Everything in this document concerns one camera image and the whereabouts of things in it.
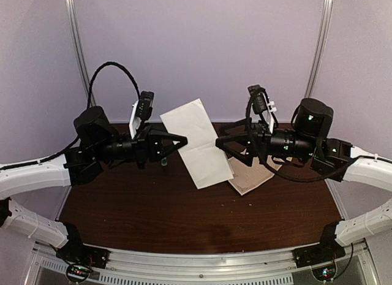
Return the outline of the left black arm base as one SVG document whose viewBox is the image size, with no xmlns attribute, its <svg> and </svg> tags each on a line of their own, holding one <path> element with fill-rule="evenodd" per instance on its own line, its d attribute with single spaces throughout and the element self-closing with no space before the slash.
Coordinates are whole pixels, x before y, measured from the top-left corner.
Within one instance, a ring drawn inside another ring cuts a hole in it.
<svg viewBox="0 0 392 285">
<path fill-rule="evenodd" d="M 56 248 L 56 257 L 69 263 L 105 269 L 109 251 L 85 245 L 75 225 L 68 222 L 62 224 L 67 231 L 67 243 L 61 248 Z"/>
</svg>

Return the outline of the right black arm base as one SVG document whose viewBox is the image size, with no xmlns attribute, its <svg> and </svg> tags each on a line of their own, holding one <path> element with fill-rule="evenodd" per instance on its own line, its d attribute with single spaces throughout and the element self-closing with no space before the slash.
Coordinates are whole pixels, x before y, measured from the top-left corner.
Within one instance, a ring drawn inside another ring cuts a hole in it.
<svg viewBox="0 0 392 285">
<path fill-rule="evenodd" d="M 345 256 L 345 249 L 336 241 L 336 227 L 338 221 L 326 225 L 318 244 L 296 248 L 293 256 L 297 268 L 313 266 L 324 262 L 332 262 L 336 258 Z"/>
</svg>

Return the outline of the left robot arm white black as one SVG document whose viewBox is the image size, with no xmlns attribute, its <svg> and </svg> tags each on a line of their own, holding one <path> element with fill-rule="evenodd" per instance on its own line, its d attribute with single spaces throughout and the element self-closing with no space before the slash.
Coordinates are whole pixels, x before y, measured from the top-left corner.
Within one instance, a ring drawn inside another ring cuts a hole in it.
<svg viewBox="0 0 392 285">
<path fill-rule="evenodd" d="M 134 162 L 144 168 L 187 145 L 187 138 L 143 125 L 135 134 L 119 133 L 100 106 L 86 109 L 74 122 L 80 144 L 51 157 L 1 166 L 1 228 L 63 249 L 75 263 L 88 258 L 77 228 L 22 207 L 12 196 L 51 187 L 81 186 L 94 181 L 111 162 Z"/>
</svg>

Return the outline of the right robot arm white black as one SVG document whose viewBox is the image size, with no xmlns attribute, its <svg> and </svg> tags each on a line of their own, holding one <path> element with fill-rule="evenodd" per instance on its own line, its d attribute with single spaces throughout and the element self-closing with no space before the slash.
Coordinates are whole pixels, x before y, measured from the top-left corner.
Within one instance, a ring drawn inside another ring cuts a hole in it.
<svg viewBox="0 0 392 285">
<path fill-rule="evenodd" d="M 247 166 L 254 158 L 268 170 L 272 167 L 267 157 L 278 158 L 285 164 L 287 158 L 300 163 L 310 162 L 318 173 L 315 178 L 281 178 L 297 183 L 331 179 L 334 181 L 359 182 L 384 190 L 391 190 L 391 160 L 339 139 L 327 137 L 333 119 L 333 109 L 316 99 L 305 98 L 296 108 L 291 129 L 279 129 L 275 120 L 267 123 L 264 118 L 253 123 L 250 113 L 234 124 L 244 126 L 241 133 L 228 134 L 220 131 L 216 146 Z"/>
</svg>

